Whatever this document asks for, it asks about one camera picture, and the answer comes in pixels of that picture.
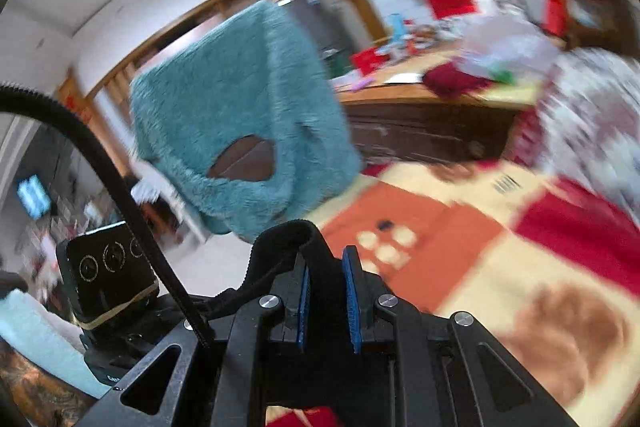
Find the black pants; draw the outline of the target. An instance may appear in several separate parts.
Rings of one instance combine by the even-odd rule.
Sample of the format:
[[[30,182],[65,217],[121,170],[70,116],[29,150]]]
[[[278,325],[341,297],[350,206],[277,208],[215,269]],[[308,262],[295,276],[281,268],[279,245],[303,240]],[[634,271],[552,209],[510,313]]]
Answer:
[[[310,309],[319,309],[320,297],[325,291],[330,303],[342,303],[346,285],[341,261],[333,256],[312,222],[298,219],[263,231],[250,250],[241,286],[203,298],[198,303],[198,311],[207,320],[235,313],[250,300],[269,294],[276,277],[294,269],[297,256],[302,256],[309,268]]]

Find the red white patterned quilt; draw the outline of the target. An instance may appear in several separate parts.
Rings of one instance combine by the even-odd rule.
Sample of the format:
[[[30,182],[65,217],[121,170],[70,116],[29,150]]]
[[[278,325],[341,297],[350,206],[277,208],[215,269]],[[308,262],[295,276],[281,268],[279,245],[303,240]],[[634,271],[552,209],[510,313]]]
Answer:
[[[564,176],[639,221],[639,61],[598,48],[558,56],[504,156]]]

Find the dark red cloth on desk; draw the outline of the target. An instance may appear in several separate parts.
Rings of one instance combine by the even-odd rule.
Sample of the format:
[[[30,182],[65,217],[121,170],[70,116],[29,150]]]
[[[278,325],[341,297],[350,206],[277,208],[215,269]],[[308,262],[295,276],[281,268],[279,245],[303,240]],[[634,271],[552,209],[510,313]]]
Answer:
[[[448,62],[428,70],[422,76],[423,86],[439,98],[460,98],[460,96],[477,92],[491,85],[489,79],[469,75],[457,69],[453,62]]]

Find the wooden desk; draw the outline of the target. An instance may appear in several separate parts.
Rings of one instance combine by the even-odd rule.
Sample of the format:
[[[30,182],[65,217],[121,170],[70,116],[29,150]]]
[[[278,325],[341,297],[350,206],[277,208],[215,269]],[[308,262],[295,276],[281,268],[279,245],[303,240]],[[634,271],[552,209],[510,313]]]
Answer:
[[[516,117],[536,105],[542,80],[533,76],[515,86],[495,83],[449,100],[420,81],[398,81],[400,75],[421,75],[453,57],[453,50],[427,52],[377,70],[358,91],[336,91],[352,142],[366,164],[442,164],[502,156]]]

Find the grey cabinet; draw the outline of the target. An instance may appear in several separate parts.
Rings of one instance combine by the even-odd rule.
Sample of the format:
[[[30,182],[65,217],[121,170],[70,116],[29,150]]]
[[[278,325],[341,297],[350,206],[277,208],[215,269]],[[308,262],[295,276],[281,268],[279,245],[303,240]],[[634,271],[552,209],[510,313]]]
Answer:
[[[278,0],[310,35],[331,78],[341,77],[354,69],[352,38],[338,16],[321,0]]]

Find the teal fluffy jacket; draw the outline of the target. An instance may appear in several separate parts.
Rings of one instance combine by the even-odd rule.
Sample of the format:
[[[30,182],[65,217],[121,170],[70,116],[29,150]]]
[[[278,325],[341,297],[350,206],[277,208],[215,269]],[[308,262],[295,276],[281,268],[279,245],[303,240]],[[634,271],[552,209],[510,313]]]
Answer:
[[[314,43],[268,0],[138,76],[130,108],[138,156],[216,234],[254,241],[342,194],[362,168]],[[213,173],[222,153],[248,136],[271,146],[272,175]]]

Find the checkered fleece blanket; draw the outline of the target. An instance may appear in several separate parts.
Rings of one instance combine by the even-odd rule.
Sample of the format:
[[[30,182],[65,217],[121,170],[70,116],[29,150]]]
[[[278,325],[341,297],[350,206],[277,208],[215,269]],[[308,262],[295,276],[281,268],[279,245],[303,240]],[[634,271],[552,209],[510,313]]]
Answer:
[[[605,199],[506,161],[398,162],[309,219],[417,308],[472,314],[577,424],[638,421],[639,229]]]

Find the white plastic bag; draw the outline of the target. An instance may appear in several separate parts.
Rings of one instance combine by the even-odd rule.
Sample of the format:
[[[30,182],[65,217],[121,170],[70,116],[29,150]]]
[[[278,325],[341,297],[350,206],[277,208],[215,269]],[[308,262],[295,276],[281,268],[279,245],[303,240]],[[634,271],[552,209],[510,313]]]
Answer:
[[[513,15],[483,16],[462,30],[454,66],[506,84],[541,80],[561,49],[536,25]]]

